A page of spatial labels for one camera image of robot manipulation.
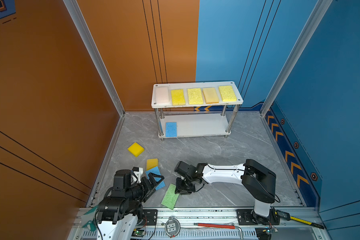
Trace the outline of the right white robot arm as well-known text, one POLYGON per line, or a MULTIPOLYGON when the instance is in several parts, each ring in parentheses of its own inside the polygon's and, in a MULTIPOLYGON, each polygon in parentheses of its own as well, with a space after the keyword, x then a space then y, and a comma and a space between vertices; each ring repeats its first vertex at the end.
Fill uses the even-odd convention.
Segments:
POLYGON ((247 159, 245 163, 234 166, 216 166, 208 163, 199 163, 197 166, 189 165, 183 161, 178 162, 175 173, 180 177, 176 179, 175 193, 190 195, 196 193, 195 184, 230 183, 245 187, 254 197, 254 209, 250 213, 250 220, 254 224, 278 225, 274 202, 280 202, 276 195, 276 174, 255 160, 247 159))

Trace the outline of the yellow foam sponge front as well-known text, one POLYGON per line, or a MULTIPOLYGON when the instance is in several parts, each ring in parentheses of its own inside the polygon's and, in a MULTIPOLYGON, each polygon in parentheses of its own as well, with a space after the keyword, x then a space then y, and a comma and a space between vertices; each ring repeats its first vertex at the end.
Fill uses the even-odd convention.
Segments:
POLYGON ((173 106, 184 106, 186 104, 183 89, 171 90, 171 97, 173 106))

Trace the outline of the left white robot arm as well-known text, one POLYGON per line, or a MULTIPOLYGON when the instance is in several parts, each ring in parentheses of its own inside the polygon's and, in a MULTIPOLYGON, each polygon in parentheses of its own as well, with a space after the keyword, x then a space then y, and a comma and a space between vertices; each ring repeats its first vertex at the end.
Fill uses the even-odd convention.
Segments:
POLYGON ((157 225, 157 210, 144 210, 145 203, 164 181, 164 176, 149 173, 142 168, 118 170, 113 186, 98 204, 94 222, 98 240, 130 240, 134 232, 157 225))

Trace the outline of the orange-yellow thick sponge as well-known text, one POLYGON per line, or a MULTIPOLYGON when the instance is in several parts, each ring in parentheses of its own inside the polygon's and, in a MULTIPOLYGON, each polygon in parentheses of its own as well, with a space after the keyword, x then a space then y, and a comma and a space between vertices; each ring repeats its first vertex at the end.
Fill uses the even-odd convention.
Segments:
POLYGON ((215 88, 203 88, 203 94, 206 104, 217 104, 220 102, 215 88))

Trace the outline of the yellow cellulose sponge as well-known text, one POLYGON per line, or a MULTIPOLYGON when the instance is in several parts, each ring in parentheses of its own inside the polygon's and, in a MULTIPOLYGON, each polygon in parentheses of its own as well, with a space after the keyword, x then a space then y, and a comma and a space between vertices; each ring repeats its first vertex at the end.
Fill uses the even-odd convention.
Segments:
POLYGON ((219 86, 219 92, 223 102, 237 101, 237 97, 232 86, 219 86))
POLYGON ((202 90, 200 88, 187 89, 190 105, 202 105, 204 103, 202 90))

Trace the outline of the white foam sponge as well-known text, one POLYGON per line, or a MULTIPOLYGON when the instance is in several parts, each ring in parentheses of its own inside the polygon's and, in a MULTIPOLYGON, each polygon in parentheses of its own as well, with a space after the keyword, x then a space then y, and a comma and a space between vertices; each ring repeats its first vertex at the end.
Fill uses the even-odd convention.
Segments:
POLYGON ((168 105, 170 103, 168 87, 155 88, 155 103, 157 105, 168 105))

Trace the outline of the green cellulose sponge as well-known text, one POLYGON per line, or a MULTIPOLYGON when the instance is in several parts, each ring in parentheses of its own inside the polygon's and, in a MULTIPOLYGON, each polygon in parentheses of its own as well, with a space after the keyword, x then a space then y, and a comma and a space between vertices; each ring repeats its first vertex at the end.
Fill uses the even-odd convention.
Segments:
POLYGON ((170 210, 173 210, 178 198, 179 194, 176 194, 176 186, 174 184, 170 184, 164 195, 161 205, 170 210))

